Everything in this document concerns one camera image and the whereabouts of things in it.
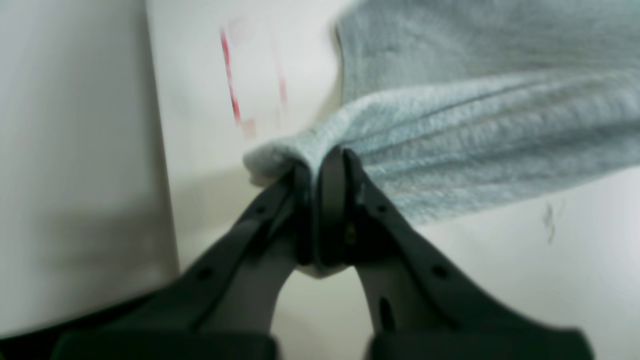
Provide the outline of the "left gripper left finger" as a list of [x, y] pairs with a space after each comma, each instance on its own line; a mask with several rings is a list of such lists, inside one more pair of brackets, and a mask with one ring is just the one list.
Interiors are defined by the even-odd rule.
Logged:
[[65, 333], [54, 360], [276, 360], [281, 289], [310, 261], [310, 174], [265, 189], [178, 280], [98, 328]]

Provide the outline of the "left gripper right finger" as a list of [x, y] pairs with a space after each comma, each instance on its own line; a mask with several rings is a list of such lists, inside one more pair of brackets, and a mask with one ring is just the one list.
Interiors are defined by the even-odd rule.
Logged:
[[322, 161], [316, 267], [352, 267], [374, 338], [368, 360], [592, 360], [586, 339], [520, 314], [416, 232], [350, 150]]

